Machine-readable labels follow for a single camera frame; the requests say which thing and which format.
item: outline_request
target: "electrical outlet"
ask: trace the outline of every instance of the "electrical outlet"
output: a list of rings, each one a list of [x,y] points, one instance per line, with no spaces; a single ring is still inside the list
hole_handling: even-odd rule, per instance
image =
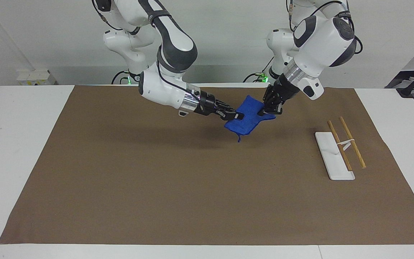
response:
[[[57,80],[47,69],[18,72],[17,81],[20,85],[56,85]]]

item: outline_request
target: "brown paper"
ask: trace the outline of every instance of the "brown paper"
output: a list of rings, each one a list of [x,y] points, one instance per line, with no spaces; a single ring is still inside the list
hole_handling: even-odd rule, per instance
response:
[[[209,88],[238,107],[264,89]],[[76,86],[0,243],[414,244],[414,194],[354,90],[302,93],[237,143],[131,87]],[[331,181],[314,136],[343,116],[367,164]]]

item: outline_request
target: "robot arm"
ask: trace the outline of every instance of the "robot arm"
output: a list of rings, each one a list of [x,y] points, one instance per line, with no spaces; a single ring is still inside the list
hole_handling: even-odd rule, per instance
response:
[[[151,26],[133,26],[129,24],[116,3],[111,0],[95,0],[98,10],[110,13],[110,23],[98,12],[102,20],[112,29],[103,34],[103,42],[108,49],[122,56],[127,64],[130,76],[135,82],[140,79],[140,73],[148,68],[145,54],[138,50],[140,47],[151,45],[156,36]]]
[[[179,110],[180,116],[194,112],[206,116],[214,113],[223,120],[243,118],[242,113],[237,113],[214,95],[183,82],[184,73],[197,58],[197,47],[159,0],[114,0],[114,3],[126,23],[141,27],[140,31],[150,24],[162,38],[157,61],[140,74],[140,95],[153,102],[172,106]],[[119,54],[125,59],[130,57],[128,52],[121,51]],[[135,58],[129,58],[129,69],[132,62],[135,62]]]
[[[321,72],[326,67],[344,64],[354,55],[357,42],[347,2],[329,5],[327,2],[295,0],[298,4],[292,19],[292,23],[298,23],[295,31],[278,29],[268,35],[268,46],[275,55],[269,74],[276,81],[264,94],[260,114],[281,114],[283,103],[299,91],[311,100],[319,98],[323,94],[318,79]],[[325,17],[314,15],[318,8]],[[302,13],[309,16],[302,19]]]

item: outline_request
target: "wooden chopstick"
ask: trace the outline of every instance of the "wooden chopstick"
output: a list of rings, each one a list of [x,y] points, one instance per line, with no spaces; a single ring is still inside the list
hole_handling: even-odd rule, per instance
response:
[[[350,130],[348,128],[348,125],[346,125],[345,119],[343,119],[343,117],[340,117],[340,121],[341,121],[341,124],[343,125],[343,128],[345,129],[345,132],[346,132],[346,135],[348,136],[348,138],[349,139],[354,139],[352,137],[352,134],[350,133]],[[357,147],[357,144],[355,143],[355,140],[352,140],[351,141],[351,144],[352,144],[352,147],[354,148],[355,155],[359,159],[360,166],[362,167],[362,169],[366,168],[367,165],[363,161],[362,155],[360,154],[359,148]]]
[[[335,138],[335,141],[337,143],[338,149],[340,150],[340,153],[341,153],[341,157],[345,161],[345,164],[346,164],[346,167],[347,167],[348,171],[352,171],[352,167],[350,165],[350,162],[348,160],[348,157],[346,156],[346,153],[343,150],[343,145],[342,144],[339,144],[341,141],[340,141],[340,138],[338,138],[338,134],[336,134],[336,131],[335,131],[335,128],[334,128],[334,126],[332,124],[332,121],[328,121],[327,123],[328,123],[328,126],[330,127],[330,130],[332,131],[333,137]]]

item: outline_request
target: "blue towel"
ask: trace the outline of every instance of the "blue towel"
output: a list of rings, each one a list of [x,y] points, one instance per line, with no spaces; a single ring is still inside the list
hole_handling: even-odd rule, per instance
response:
[[[264,114],[263,116],[258,115],[258,112],[264,106],[265,105],[262,102],[255,100],[250,95],[247,95],[244,102],[237,109],[238,112],[244,114],[244,118],[242,120],[234,119],[225,124],[225,128],[239,136],[237,142],[240,142],[241,135],[250,134],[250,132],[252,132],[261,121],[273,120],[276,118],[276,116],[272,114]]]

